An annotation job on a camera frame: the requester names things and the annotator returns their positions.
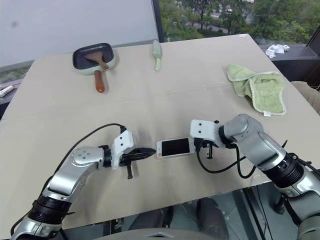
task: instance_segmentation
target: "table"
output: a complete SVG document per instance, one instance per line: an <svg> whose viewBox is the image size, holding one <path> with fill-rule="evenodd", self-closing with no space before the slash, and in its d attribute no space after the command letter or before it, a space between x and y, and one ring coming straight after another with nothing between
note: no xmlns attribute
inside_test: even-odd
<svg viewBox="0 0 320 240"><path fill-rule="evenodd" d="M238 97L226 76L228 64L255 72L277 71L247 34L162 43L162 68L154 71L150 45L114 50L117 66L106 73L109 92L95 90L93 76L76 73L72 54L37 59L0 122L0 239L38 197L45 180L69 148L93 129L120 123L133 133L136 147L156 147L157 140L186 137L192 119L221 123L246 113L265 131L304 160L320 168L317 152L320 117L285 81L287 114L264 117L250 101ZM112 144L119 129L101 130L81 144ZM214 149L208 168L221 169L236 159L229 149ZM244 173L252 164L241 163ZM127 170L103 169L89 176L64 228L123 216L230 192L269 181L256 170L241 179L236 167L206 173L194 155L171 159L155 156L132 163Z"/></svg>

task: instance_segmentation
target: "towel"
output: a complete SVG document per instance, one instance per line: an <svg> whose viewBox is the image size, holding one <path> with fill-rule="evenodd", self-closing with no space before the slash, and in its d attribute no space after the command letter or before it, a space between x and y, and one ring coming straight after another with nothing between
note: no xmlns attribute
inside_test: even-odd
<svg viewBox="0 0 320 240"><path fill-rule="evenodd" d="M275 71L255 73L235 64L230 64L226 73L235 93L240 97L250 97L255 110L265 115L286 113L282 99L285 82L279 73Z"/></svg>

